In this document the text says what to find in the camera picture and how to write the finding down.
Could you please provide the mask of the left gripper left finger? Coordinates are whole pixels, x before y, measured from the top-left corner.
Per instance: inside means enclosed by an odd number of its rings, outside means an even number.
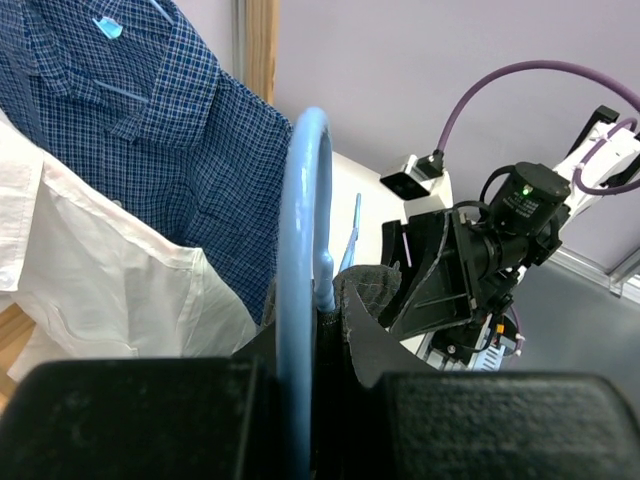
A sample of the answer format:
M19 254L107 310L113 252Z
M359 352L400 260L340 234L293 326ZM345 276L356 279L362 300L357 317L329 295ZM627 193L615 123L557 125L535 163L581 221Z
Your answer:
M275 331L232 357L58 360L1 418L5 479L280 479Z

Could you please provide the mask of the light blue hanger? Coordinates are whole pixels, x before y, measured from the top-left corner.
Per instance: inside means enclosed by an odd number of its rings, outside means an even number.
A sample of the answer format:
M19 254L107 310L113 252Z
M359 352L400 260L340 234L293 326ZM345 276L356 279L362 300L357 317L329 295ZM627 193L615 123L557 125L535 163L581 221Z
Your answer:
M318 107L297 119L288 149L279 219L276 368L286 479L311 475L314 323L312 308L335 309L329 251L332 141Z

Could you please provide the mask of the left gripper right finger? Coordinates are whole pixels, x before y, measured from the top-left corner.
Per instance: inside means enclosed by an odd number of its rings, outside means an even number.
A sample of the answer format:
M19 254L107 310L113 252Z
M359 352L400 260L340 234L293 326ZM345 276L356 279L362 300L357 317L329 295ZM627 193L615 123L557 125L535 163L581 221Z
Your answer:
M438 373L343 303L348 479L635 479L639 424L613 385L567 373Z

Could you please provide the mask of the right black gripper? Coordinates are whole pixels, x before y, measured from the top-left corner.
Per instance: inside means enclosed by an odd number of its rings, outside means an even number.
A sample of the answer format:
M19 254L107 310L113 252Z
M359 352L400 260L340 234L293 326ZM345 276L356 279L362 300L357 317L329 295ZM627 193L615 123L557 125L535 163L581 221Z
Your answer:
M480 222L470 228L482 313L503 314L513 302L520 268L540 266L562 245L569 219L567 179L543 164L518 162L495 170L483 186ZM467 275L456 243L460 222L448 210L382 225L381 264L398 264L399 291L379 323L395 336L415 336L471 319Z

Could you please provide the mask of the black striped shirt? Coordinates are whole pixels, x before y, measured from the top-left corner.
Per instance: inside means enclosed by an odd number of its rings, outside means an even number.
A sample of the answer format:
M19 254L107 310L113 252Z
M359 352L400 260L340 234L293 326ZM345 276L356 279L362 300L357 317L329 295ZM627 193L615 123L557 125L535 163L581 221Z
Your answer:
M348 313L343 313L343 309L348 306L349 300L344 300L346 285L353 285L362 301L368 315L378 320L382 311L390 304L396 293L399 291L402 281L402 272L399 262L393 266L385 265L354 265L338 273L333 279L336 308L329 314L318 314L320 329L340 327L343 332L347 331L344 326L344 317ZM269 285L267 299L264 304L261 329L266 328L276 321L280 321L281 315L277 312L277 307L281 304L277 295L277 279L273 279ZM298 287L292 289L293 293L285 293L286 299L300 297L304 291L308 290L309 302L305 303L305 311L311 317L315 314L317 307L314 306L314 280L308 279Z

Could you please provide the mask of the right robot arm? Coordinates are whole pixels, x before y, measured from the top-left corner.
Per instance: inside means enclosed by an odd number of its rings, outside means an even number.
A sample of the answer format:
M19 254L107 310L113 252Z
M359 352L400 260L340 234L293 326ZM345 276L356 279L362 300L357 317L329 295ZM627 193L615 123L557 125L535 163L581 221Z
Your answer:
M402 282L378 320L399 339L478 323L506 311L527 269L562 245L561 231L639 175L635 119L599 107L566 158L550 168L521 161L495 170L476 200L454 202L444 155L406 155L381 183L404 204L405 221L382 226L382 262Z

